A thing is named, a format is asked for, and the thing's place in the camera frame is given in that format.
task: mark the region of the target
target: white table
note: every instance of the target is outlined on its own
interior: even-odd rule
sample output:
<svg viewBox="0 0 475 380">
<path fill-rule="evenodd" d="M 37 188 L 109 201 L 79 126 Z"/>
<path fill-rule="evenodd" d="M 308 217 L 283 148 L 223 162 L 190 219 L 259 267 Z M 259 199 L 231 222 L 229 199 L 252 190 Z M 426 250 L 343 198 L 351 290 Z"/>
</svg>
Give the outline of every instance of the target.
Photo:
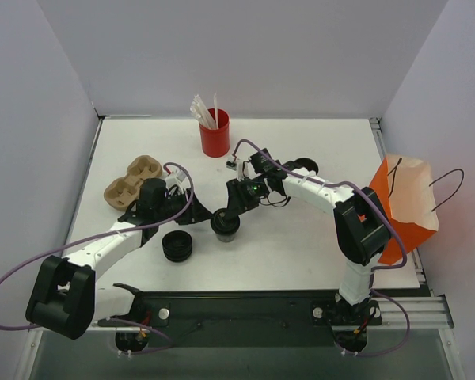
<svg viewBox="0 0 475 380">
<path fill-rule="evenodd" d="M 241 138 L 267 147 L 281 162 L 309 157 L 329 181 L 370 183 L 380 157 L 367 120 L 230 121 L 230 145 Z M 242 146 L 238 154 L 254 151 Z M 71 240 L 107 230 L 120 216 L 103 198 L 105 188 L 126 173 L 139 155 L 188 169 L 196 195 L 210 211 L 225 207 L 226 182 L 235 172 L 225 158 L 208 158 L 200 147 L 194 120 L 106 119 L 97 141 L 88 179 L 76 214 Z M 192 235 L 188 260 L 174 264 L 162 252 L 162 237 L 171 230 Z M 231 243 L 217 240 L 209 221 L 192 226 L 161 226 L 144 247 L 128 254 L 105 273 L 99 284 L 126 283 L 142 291 L 254 291 L 337 289 L 344 274 L 332 215 L 293 199 L 281 209 L 258 207 L 241 216 Z M 396 271 L 380 271 L 378 288 L 419 287 L 412 260 Z"/>
</svg>

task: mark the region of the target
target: gray floor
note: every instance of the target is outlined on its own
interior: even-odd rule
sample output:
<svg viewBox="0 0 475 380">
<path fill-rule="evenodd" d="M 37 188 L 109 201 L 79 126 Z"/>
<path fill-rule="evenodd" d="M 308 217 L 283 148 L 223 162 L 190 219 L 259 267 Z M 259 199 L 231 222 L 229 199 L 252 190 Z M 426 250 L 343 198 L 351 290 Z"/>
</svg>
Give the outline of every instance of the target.
<svg viewBox="0 0 475 380">
<path fill-rule="evenodd" d="M 370 331 L 367 351 L 395 345 L 403 331 Z M 325 348 L 174 348 L 132 359 L 111 351 L 114 335 L 87 332 L 76 341 L 45 332 L 31 379 L 446 379 L 436 330 L 412 331 L 399 351 L 380 358 L 343 358 Z"/>
</svg>

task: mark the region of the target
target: gray wall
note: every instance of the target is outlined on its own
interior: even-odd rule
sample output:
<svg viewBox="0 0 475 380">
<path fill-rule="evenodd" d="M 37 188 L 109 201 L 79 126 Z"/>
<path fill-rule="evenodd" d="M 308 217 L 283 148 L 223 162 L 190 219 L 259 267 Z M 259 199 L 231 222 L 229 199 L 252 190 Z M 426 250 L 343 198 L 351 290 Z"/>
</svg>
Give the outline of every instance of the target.
<svg viewBox="0 0 475 380">
<path fill-rule="evenodd" d="M 465 170 L 462 190 L 421 247 L 427 279 L 446 293 L 469 378 L 475 378 L 475 0 L 450 0 L 384 117 L 389 151 L 429 161 L 434 174 Z M 458 184 L 435 187 L 438 201 Z"/>
<path fill-rule="evenodd" d="M 100 114 L 381 116 L 447 0 L 39 0 Z"/>
<path fill-rule="evenodd" d="M 97 126 L 96 114 L 34 0 L 0 1 L 0 275 L 63 241 Z M 25 323 L 35 279 L 0 288 L 0 322 Z M 11 379 L 24 332 L 0 332 Z"/>
</svg>

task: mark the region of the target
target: black wire handle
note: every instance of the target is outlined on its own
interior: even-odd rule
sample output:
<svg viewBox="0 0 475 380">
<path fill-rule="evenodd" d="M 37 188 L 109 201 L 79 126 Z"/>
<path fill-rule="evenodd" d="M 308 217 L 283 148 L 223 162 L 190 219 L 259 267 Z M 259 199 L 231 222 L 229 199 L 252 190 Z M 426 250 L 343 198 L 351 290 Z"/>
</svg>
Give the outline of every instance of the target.
<svg viewBox="0 0 475 380">
<path fill-rule="evenodd" d="M 401 161 L 403 161 L 403 157 L 399 157 L 399 160 L 397 160 L 396 166 L 394 166 L 394 167 L 392 168 L 392 170 L 387 174 L 387 176 L 390 176 L 390 174 L 391 174 L 392 172 L 394 172 L 394 175 L 393 175 L 393 183 L 392 183 L 392 185 L 390 186 L 390 193 L 389 193 L 389 196 L 388 196 L 387 198 L 390 198 L 390 196 L 393 195 L 394 182 L 396 181 L 397 167 L 399 166 L 399 164 L 401 164 Z"/>
<path fill-rule="evenodd" d="M 455 192 L 453 192 L 447 199 L 445 199 L 443 202 L 441 202 L 441 204 L 437 205 L 435 208 L 433 208 L 431 210 L 431 212 L 433 212 L 434 210 L 436 210 L 438 207 L 440 207 L 441 205 L 443 205 L 447 200 L 449 200 L 450 198 L 452 198 L 453 196 L 456 195 L 456 193 L 459 191 L 459 189 L 461 188 L 462 186 L 462 182 L 465 180 L 465 171 L 461 168 L 457 168 L 457 169 L 452 169 L 450 172 L 447 172 L 445 174 L 443 174 L 440 178 L 437 178 L 436 180 L 432 181 L 429 186 L 432 186 L 433 184 L 435 184 L 436 182 L 440 181 L 441 179 L 445 178 L 446 176 L 448 176 L 449 174 L 452 174 L 454 172 L 461 172 L 461 182 L 459 182 L 459 186 L 458 188 L 456 188 Z"/>
</svg>

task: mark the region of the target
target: red cup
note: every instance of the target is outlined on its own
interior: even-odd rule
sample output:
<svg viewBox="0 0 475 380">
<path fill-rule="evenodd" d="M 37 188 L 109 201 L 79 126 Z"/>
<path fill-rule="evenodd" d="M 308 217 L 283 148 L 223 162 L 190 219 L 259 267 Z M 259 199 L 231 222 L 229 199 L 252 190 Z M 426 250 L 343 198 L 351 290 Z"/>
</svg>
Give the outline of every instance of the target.
<svg viewBox="0 0 475 380">
<path fill-rule="evenodd" d="M 209 108 L 209 113 L 215 118 L 215 109 Z M 225 156 L 229 152 L 229 115 L 222 109 L 218 110 L 219 129 L 207 129 L 199 124 L 200 141 L 203 152 L 213 158 Z"/>
</svg>

